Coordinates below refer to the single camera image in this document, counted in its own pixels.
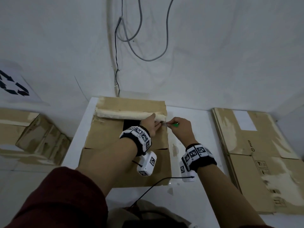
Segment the dark red shirt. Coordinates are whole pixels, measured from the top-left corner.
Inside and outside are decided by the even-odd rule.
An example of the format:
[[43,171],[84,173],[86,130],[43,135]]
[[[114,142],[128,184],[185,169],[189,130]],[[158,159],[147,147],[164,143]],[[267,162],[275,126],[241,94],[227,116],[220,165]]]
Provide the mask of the dark red shirt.
[[80,172],[59,167],[28,196],[6,227],[105,227],[107,217],[108,207],[99,187]]

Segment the stack of cardboard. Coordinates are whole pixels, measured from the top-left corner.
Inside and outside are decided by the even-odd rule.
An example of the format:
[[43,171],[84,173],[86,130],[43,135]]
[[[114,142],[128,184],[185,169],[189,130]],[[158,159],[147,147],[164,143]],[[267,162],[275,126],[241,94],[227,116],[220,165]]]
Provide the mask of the stack of cardboard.
[[[107,146],[118,141],[123,130],[130,126],[139,125],[140,120],[152,113],[156,113],[156,119],[166,120],[165,102],[100,97],[85,146],[82,149],[79,166],[85,168],[90,165],[90,160],[94,158],[94,155],[103,152]],[[152,186],[162,178],[171,177],[166,126],[162,126],[156,132],[149,150],[157,155],[153,174],[151,176],[141,176],[136,170],[137,165],[130,162],[128,169],[121,174],[114,188]],[[139,162],[139,157],[136,157],[134,161]],[[160,184],[167,185],[169,180],[162,181]]]
[[304,214],[304,162],[271,115],[212,110],[234,185],[259,213]]
[[0,155],[26,164],[60,165],[69,144],[43,115],[0,108]]

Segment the wall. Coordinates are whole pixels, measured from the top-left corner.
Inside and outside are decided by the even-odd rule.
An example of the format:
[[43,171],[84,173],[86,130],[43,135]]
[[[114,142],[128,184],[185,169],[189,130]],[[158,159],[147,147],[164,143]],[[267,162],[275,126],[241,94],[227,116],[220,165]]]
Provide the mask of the wall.
[[304,105],[279,119],[277,125],[294,151],[304,160]]
[[[141,2],[142,29],[131,43],[151,58],[165,48],[170,0]],[[126,43],[117,42],[121,96],[203,110],[277,108],[304,87],[303,4],[174,0],[169,47],[161,59],[141,61]],[[0,99],[0,107],[42,112],[73,136],[86,98],[114,96],[115,55],[110,54],[120,15],[121,0],[1,0],[0,59],[22,67],[44,103]],[[139,24],[137,0],[124,0],[123,15],[132,35]]]

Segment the table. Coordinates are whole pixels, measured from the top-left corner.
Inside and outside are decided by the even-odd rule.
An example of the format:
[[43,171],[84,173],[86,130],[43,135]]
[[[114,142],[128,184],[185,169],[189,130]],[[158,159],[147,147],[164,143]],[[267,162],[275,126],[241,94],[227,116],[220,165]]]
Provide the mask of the table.
[[[92,97],[79,124],[74,139],[65,156],[62,166],[75,169],[78,166],[82,148],[90,130],[98,98]],[[170,120],[175,116],[186,118],[192,123],[193,133],[198,142],[206,146],[214,155],[218,167],[228,176],[228,169],[220,147],[211,112],[203,110],[167,107]],[[179,161],[185,152],[185,147],[168,129],[168,141],[173,177],[180,177]],[[114,188],[106,197],[108,209],[126,207],[133,204],[148,187]],[[167,186],[155,186],[143,199],[157,206],[168,208],[198,227],[219,227],[215,214],[211,208],[207,195],[199,179],[196,182],[183,182],[181,179],[172,179]],[[303,227],[304,216],[301,215],[261,215],[264,221],[276,228]]]

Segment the forearm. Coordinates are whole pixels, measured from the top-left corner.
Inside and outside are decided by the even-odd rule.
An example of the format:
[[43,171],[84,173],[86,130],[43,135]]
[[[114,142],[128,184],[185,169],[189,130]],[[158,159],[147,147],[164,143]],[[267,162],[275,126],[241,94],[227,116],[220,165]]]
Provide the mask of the forearm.
[[129,138],[121,138],[105,150],[97,152],[87,167],[78,171],[93,180],[107,196],[114,183],[131,164],[137,153],[137,147]]
[[198,168],[197,174],[221,228],[265,224],[245,197],[216,165]]

